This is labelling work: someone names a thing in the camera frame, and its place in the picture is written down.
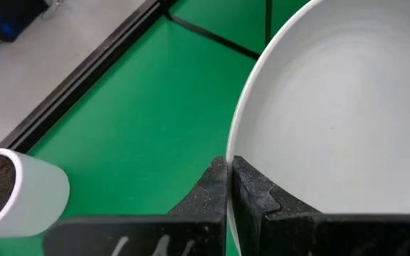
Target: gray floor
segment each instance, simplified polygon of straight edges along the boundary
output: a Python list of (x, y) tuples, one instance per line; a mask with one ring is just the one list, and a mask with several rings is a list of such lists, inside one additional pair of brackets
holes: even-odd
[(15, 43), (0, 45), (0, 141), (143, 0), (66, 0)]

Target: black frame edge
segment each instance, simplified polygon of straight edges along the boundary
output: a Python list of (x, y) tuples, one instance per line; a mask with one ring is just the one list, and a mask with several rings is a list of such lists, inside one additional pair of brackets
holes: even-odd
[(146, 0), (3, 139), (0, 148), (28, 152), (162, 14), (158, 0)]

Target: white cup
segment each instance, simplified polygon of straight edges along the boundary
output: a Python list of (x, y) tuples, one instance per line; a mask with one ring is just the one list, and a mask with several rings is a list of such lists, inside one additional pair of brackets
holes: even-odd
[(69, 197), (68, 177), (53, 164), (9, 149), (0, 149), (14, 164), (14, 189), (0, 212), (0, 238), (42, 233), (64, 211)]

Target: white cup rim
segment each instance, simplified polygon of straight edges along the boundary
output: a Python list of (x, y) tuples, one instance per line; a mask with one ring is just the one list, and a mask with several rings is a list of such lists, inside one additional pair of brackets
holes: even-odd
[(22, 168), (19, 156), (17, 156), (17, 154), (14, 151), (10, 149), (0, 149), (0, 156), (5, 156), (9, 158), (12, 161), (12, 164), (14, 165), (14, 168), (15, 168), (14, 188), (12, 189), (11, 195), (9, 196), (9, 199), (7, 200), (6, 205), (0, 211), (0, 221), (1, 221), (16, 203), (16, 200), (20, 192), (21, 182), (23, 180), (23, 171), (22, 171), (23, 168)]

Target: green table surface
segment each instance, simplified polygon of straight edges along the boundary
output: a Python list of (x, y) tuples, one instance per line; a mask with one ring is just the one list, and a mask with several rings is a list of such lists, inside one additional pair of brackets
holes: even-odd
[[(275, 0), (278, 28), (303, 1)], [(263, 50), (262, 0), (183, 0), (174, 14)], [(70, 180), (62, 218), (165, 214), (224, 155), (255, 61), (165, 18), (156, 22), (29, 152)], [(0, 239), (0, 255), (40, 256), (42, 235)], [(228, 232), (227, 255), (236, 255)]]

